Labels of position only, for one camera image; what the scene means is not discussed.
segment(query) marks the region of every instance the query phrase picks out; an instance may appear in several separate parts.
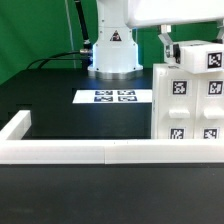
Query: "white block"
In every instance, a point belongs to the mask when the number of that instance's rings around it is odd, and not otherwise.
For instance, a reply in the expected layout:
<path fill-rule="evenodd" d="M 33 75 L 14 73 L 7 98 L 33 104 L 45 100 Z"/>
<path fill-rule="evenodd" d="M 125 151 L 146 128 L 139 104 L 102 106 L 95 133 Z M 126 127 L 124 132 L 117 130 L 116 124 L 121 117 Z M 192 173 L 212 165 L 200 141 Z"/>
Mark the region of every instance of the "white block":
<path fill-rule="evenodd" d="M 193 74 L 223 71 L 224 45 L 206 41 L 178 42 L 180 64 L 174 58 L 166 57 L 165 62 L 173 64 Z"/>
<path fill-rule="evenodd" d="M 30 111 L 20 110 L 1 130 L 0 140 L 21 140 L 30 126 Z"/>
<path fill-rule="evenodd" d="M 169 116 L 173 119 L 187 119 L 190 118 L 190 112 L 187 109 L 171 109 L 169 110 Z"/>
<path fill-rule="evenodd" d="M 224 162 L 223 140 L 131 140 L 105 147 L 106 164 Z"/>
<path fill-rule="evenodd" d="M 224 110 L 219 107 L 206 108 L 204 110 L 204 116 L 206 119 L 224 119 Z"/>
<path fill-rule="evenodd" d="M 192 139 L 198 81 L 167 64 L 154 65 L 152 138 Z"/>
<path fill-rule="evenodd" d="M 110 142 L 79 140 L 1 141 L 0 164 L 104 164 Z"/>

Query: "green wall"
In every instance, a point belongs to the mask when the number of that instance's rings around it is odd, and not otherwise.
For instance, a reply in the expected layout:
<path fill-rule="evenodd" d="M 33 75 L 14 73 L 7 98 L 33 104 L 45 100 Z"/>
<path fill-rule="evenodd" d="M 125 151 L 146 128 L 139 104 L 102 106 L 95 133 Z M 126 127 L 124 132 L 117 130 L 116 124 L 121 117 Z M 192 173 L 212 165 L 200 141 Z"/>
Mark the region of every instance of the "green wall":
<path fill-rule="evenodd" d="M 73 0 L 68 0 L 75 49 L 82 47 L 78 16 Z M 95 0 L 82 0 L 89 36 L 97 39 Z M 216 23 L 173 26 L 174 41 L 212 40 Z M 1 0 L 0 2 L 0 83 L 39 58 L 71 50 L 64 0 Z M 163 62 L 157 29 L 138 31 L 140 63 L 152 67 Z M 72 62 L 51 62 L 48 67 L 72 67 Z"/>

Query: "white plastic panel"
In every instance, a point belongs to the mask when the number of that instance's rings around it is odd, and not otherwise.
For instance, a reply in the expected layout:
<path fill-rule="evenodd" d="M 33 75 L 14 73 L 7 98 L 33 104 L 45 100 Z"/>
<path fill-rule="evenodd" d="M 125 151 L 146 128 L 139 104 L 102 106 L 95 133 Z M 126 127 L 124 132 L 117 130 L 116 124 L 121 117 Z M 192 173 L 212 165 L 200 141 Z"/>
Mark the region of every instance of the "white plastic panel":
<path fill-rule="evenodd" d="M 184 24 L 224 18 L 223 0 L 124 0 L 130 28 Z"/>
<path fill-rule="evenodd" d="M 152 137 L 224 139 L 224 72 L 154 65 Z"/>
<path fill-rule="evenodd" d="M 195 138 L 224 139 L 224 72 L 199 79 Z"/>
<path fill-rule="evenodd" d="M 224 140 L 9 140 L 0 144 L 0 164 L 223 162 Z"/>

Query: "white foam block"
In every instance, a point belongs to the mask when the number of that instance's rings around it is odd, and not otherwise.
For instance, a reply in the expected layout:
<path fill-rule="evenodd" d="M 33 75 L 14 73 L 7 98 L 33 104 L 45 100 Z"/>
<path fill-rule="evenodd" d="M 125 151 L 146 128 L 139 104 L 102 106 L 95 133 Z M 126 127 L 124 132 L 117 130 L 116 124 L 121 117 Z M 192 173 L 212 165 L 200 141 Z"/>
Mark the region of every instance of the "white foam block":
<path fill-rule="evenodd" d="M 20 140 L 31 126 L 29 110 L 20 110 L 1 130 L 0 140 Z"/>
<path fill-rule="evenodd" d="M 152 90 L 78 90 L 73 103 L 150 103 Z"/>
<path fill-rule="evenodd" d="M 152 138 L 224 139 L 224 72 L 154 65 Z"/>
<path fill-rule="evenodd" d="M 196 77 L 167 64 L 154 65 L 152 138 L 194 137 Z"/>
<path fill-rule="evenodd" d="M 176 63 L 174 58 L 167 58 L 166 54 L 165 62 L 176 65 L 193 74 L 223 71 L 223 44 L 197 40 L 178 42 L 176 44 L 180 46 L 180 64 Z"/>

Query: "qr-like tag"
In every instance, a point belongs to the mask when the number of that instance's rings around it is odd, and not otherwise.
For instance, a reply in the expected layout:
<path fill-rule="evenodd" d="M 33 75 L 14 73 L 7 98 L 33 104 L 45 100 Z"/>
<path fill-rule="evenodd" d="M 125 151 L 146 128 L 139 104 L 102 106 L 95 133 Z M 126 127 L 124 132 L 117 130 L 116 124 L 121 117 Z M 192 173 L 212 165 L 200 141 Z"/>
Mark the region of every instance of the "qr-like tag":
<path fill-rule="evenodd" d="M 184 139 L 184 128 L 171 128 L 170 139 Z"/>
<path fill-rule="evenodd" d="M 111 90 L 98 90 L 98 91 L 95 91 L 95 95 L 97 95 L 97 96 L 113 95 L 113 91 L 111 91 Z"/>
<path fill-rule="evenodd" d="M 173 95 L 186 95 L 187 81 L 173 81 Z"/>
<path fill-rule="evenodd" d="M 124 96 L 135 95 L 135 91 L 134 90 L 119 90 L 117 91 L 117 94 L 124 95 Z"/>
<path fill-rule="evenodd" d="M 208 54 L 208 69 L 222 67 L 222 53 L 209 53 Z"/>
<path fill-rule="evenodd" d="M 208 95 L 222 95 L 223 81 L 209 81 Z"/>
<path fill-rule="evenodd" d="M 96 96 L 94 102 L 113 102 L 112 96 Z"/>
<path fill-rule="evenodd" d="M 130 101 L 137 102 L 138 99 L 136 96 L 119 96 L 118 101 L 120 101 L 120 102 L 130 102 Z"/>
<path fill-rule="evenodd" d="M 204 129 L 204 139 L 217 139 L 218 131 L 217 128 Z"/>

